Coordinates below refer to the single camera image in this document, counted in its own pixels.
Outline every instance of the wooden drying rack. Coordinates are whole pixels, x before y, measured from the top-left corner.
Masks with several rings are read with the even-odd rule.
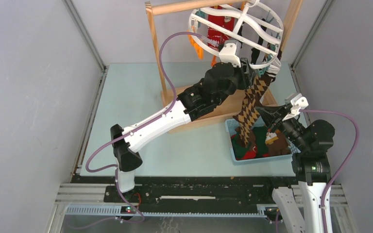
[[[292,28],[295,24],[295,20],[298,16],[298,13],[301,9],[301,5],[304,0],[291,0],[287,14],[284,19],[284,34],[281,41],[281,50],[283,51],[285,45],[287,44],[288,38],[291,35]],[[155,50],[156,62],[158,65],[159,77],[161,79],[162,91],[161,98],[164,106],[168,105],[172,99],[173,94],[171,90],[167,90],[165,83],[165,77],[162,73],[161,67],[159,65],[159,44],[158,38],[156,36],[155,22],[153,17],[158,15],[164,15],[169,13],[175,13],[180,11],[188,11],[203,7],[217,6],[222,4],[230,4],[242,2],[242,0],[190,0],[178,3],[170,3],[164,5],[152,6],[150,2],[145,3],[146,12],[149,21],[149,27],[151,30],[151,37],[153,43],[153,49]],[[176,88],[176,94],[183,92],[188,86]],[[178,132],[186,129],[193,129],[197,127],[202,127],[210,124],[221,123],[227,119],[230,119],[233,115],[238,114],[241,111],[241,103],[245,97],[245,93],[242,90],[237,90],[235,94],[230,95],[222,105],[217,106],[215,110],[198,120],[195,120],[189,124],[179,126],[170,132]],[[271,91],[268,89],[264,94],[264,100],[262,101],[263,105],[276,105],[276,101]]]

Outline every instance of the black bracket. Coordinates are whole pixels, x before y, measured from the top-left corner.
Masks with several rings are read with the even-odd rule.
[[[116,139],[122,136],[123,128],[116,124],[111,127],[111,138]],[[114,156],[118,159],[119,170],[128,172],[137,169],[142,165],[142,159],[139,153],[135,153],[129,149],[131,145],[125,142],[125,139],[121,139],[118,142],[112,144],[114,148]]]

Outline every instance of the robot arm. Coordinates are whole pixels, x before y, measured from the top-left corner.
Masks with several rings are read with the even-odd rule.
[[[194,121],[221,105],[236,90],[248,89],[254,83],[255,73],[246,58],[236,60],[240,43],[236,40],[225,42],[220,56],[221,62],[209,69],[204,78],[178,95],[171,111],[164,114],[169,105],[145,120],[122,128],[118,124],[111,127],[111,137],[116,139],[130,133],[113,144],[114,156],[119,166],[119,189],[127,192],[134,188],[135,169],[142,164],[139,150],[162,135],[180,125]],[[153,118],[156,121],[146,125]]]
[[[295,203],[291,188],[279,187],[272,192],[272,198],[280,209],[287,231],[291,233],[324,232],[320,203],[323,190],[331,179],[326,152],[334,144],[332,138],[335,130],[325,120],[316,120],[307,128],[295,120],[299,110],[307,106],[305,97],[294,94],[287,98],[283,106],[256,107],[271,131],[281,131],[300,150],[300,153],[292,156],[292,169],[303,196],[305,220]],[[329,193],[330,190],[324,197],[326,208],[329,207]],[[330,211],[327,210],[325,214],[325,224],[331,233]]]

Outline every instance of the light blue table surface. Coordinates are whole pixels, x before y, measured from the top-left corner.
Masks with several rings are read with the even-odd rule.
[[[199,81],[210,63],[167,63],[165,71],[175,87]],[[283,64],[270,86],[278,104],[295,91],[289,67]],[[148,64],[112,64],[109,66],[101,100],[96,112],[84,157],[82,176],[113,176],[109,168],[97,173],[85,170],[88,157],[111,140],[110,128],[137,123],[162,108],[158,68]],[[300,122],[305,124],[302,116]],[[137,176],[294,176],[291,159],[258,164],[232,164],[228,133],[223,123],[179,133],[165,133],[139,154],[143,164]],[[101,151],[91,162],[92,169],[115,163],[112,146]]]

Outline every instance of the blue plastic basket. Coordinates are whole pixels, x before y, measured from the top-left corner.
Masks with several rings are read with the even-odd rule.
[[[258,118],[258,120],[255,122],[254,127],[262,127],[264,126],[265,123],[262,120],[262,118]],[[279,155],[279,156],[274,156],[274,157],[266,157],[266,158],[255,158],[255,159],[246,159],[246,160],[236,160],[235,154],[234,154],[234,149],[232,148],[232,142],[231,142],[231,137],[235,134],[235,129],[239,127],[238,121],[235,119],[228,119],[225,121],[225,128],[226,132],[228,133],[228,142],[229,142],[229,147],[231,150],[231,156],[232,156],[232,162],[235,165],[241,165],[241,164],[251,164],[251,163],[261,163],[261,162],[271,162],[271,161],[276,161],[276,160],[283,160],[287,158],[291,158],[292,154],[294,153],[299,153],[298,148],[294,146],[290,141],[287,140],[289,148],[291,149],[292,154],[284,154],[284,155]]]

